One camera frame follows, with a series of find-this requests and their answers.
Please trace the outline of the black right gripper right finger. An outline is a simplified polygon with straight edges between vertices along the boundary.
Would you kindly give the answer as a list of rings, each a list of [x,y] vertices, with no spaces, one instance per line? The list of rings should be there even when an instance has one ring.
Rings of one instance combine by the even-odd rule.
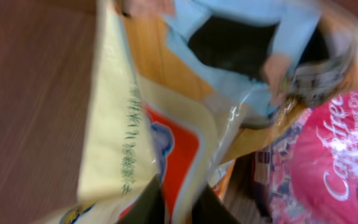
[[[193,206],[191,217],[192,224],[241,224],[208,186]]]

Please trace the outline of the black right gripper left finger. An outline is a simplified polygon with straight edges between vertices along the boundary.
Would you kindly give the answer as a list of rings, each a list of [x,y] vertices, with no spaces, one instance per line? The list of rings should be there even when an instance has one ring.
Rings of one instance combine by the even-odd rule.
[[[147,184],[133,206],[117,224],[164,224],[165,204],[160,187],[160,176],[156,174]]]

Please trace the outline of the small orange candy pack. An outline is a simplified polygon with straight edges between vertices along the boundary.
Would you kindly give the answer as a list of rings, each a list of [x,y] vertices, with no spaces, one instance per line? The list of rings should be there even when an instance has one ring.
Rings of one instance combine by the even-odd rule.
[[[236,160],[233,159],[219,165],[209,180],[209,186],[220,201],[224,200],[235,163]]]

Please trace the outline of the cream snack bag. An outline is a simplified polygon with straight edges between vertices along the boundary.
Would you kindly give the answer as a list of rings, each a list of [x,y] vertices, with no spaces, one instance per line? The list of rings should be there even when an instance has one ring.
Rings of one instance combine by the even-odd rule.
[[[101,1],[78,204],[116,223],[158,174],[165,223],[219,165],[358,90],[358,18],[331,1]]]

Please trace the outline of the red purple tissue pack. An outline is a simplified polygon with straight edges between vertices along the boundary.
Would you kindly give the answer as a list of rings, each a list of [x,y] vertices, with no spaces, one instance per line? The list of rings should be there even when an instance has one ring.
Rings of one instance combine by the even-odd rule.
[[[253,171],[272,223],[358,223],[358,90],[306,110],[255,153]]]

